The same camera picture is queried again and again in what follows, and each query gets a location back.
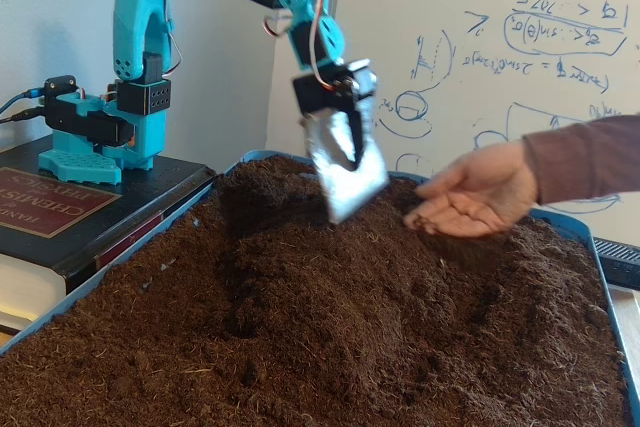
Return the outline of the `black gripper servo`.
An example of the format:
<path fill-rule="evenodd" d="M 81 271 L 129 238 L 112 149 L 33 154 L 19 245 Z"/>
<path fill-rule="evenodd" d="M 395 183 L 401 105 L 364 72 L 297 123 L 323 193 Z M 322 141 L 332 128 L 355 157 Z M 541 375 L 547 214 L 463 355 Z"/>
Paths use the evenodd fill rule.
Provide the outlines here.
<path fill-rule="evenodd" d="M 329 221 L 339 224 L 389 183 L 373 135 L 376 76 L 369 59 L 327 65 L 319 73 L 328 87 L 313 74 L 297 77 L 292 84 L 300 112 L 311 113 L 303 120 L 307 153 L 326 199 Z"/>

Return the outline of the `person right hand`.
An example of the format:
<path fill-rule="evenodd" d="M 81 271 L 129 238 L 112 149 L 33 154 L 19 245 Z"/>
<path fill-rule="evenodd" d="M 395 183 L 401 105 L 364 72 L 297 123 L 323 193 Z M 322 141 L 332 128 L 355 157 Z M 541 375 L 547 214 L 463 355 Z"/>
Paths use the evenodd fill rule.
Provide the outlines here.
<path fill-rule="evenodd" d="M 538 197 L 525 143 L 495 144 L 454 161 L 418 186 L 422 202 L 404 217 L 412 230 L 458 238 L 502 233 L 522 219 Z"/>

